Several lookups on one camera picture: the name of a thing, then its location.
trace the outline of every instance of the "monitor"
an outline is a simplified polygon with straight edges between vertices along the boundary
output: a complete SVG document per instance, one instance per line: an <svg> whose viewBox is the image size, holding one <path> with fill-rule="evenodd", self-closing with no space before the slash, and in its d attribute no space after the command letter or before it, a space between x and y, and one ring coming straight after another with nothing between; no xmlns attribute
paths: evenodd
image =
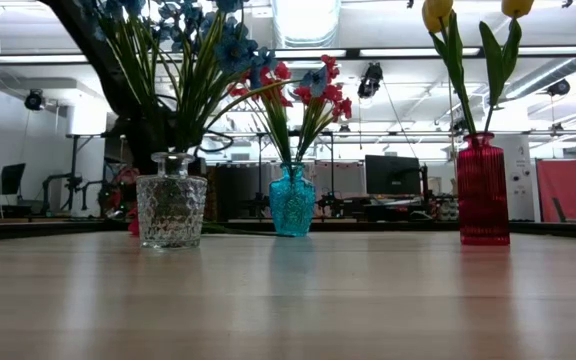
<svg viewBox="0 0 576 360"><path fill-rule="evenodd" d="M368 194L421 194L418 158L366 155L365 164Z"/></svg>
<svg viewBox="0 0 576 360"><path fill-rule="evenodd" d="M21 186L26 164L8 165L1 169L0 195L16 195Z"/></svg>

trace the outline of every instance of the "vase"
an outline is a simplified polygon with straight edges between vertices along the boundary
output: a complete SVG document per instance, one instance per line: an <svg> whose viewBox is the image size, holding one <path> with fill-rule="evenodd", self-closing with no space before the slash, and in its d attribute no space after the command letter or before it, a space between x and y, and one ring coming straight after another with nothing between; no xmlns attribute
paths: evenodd
<svg viewBox="0 0 576 360"><path fill-rule="evenodd" d="M189 176L184 153L155 153L157 175L137 178L139 239L144 248L199 246L207 181Z"/></svg>
<svg viewBox="0 0 576 360"><path fill-rule="evenodd" d="M281 164L283 177L270 184L270 211L279 235L306 236L315 211L315 186L304 164Z"/></svg>
<svg viewBox="0 0 576 360"><path fill-rule="evenodd" d="M494 135L476 133L457 157L459 231L463 245L509 245L504 151Z"/></svg>

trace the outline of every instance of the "yellow tulip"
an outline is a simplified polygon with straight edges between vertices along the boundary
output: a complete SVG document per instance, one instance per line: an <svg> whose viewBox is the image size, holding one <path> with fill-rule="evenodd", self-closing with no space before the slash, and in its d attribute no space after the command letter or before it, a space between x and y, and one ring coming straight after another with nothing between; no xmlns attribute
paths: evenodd
<svg viewBox="0 0 576 360"><path fill-rule="evenodd" d="M432 18L444 18L450 15L452 11L453 0L426 0L424 5L428 15Z"/></svg>
<svg viewBox="0 0 576 360"><path fill-rule="evenodd" d="M424 19L424 25L426 25L426 29L431 33L435 34L441 31L441 23L439 22L439 18L430 17L428 15L428 9L426 8L426 3L424 6L421 7L421 15Z"/></svg>
<svg viewBox="0 0 576 360"><path fill-rule="evenodd" d="M527 15L534 0L502 0L501 11L510 17L520 18Z"/></svg>

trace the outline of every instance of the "turquoise glass vase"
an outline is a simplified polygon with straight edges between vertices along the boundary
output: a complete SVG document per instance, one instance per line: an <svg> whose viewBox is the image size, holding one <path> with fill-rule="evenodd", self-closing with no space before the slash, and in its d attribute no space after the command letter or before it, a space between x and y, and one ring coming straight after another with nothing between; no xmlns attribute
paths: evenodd
<svg viewBox="0 0 576 360"><path fill-rule="evenodd" d="M281 164L283 178L270 184L270 211L280 235L306 236L315 212L315 186L304 178L304 164Z"/></svg>

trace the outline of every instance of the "red vase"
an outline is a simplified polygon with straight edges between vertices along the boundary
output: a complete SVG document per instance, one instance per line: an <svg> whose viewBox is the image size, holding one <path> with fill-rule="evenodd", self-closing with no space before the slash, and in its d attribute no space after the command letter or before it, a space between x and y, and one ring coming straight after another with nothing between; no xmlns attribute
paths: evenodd
<svg viewBox="0 0 576 360"><path fill-rule="evenodd" d="M510 245L504 151L491 133L467 135L457 157L459 232L463 245Z"/></svg>

